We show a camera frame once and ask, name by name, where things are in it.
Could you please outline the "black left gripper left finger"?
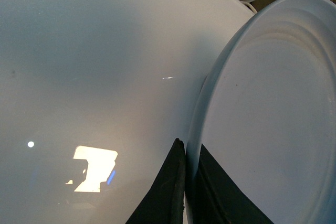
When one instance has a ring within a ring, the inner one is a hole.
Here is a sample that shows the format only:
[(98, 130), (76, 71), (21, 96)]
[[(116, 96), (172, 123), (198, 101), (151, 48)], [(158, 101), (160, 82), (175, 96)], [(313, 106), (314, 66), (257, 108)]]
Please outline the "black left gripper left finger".
[(127, 223), (183, 223), (186, 154), (176, 138), (150, 190)]

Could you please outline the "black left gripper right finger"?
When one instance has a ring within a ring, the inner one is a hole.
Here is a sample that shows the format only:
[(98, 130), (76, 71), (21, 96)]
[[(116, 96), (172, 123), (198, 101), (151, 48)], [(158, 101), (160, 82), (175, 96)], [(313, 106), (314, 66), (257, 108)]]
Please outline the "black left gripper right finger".
[(197, 223), (272, 223), (205, 146), (197, 171)]

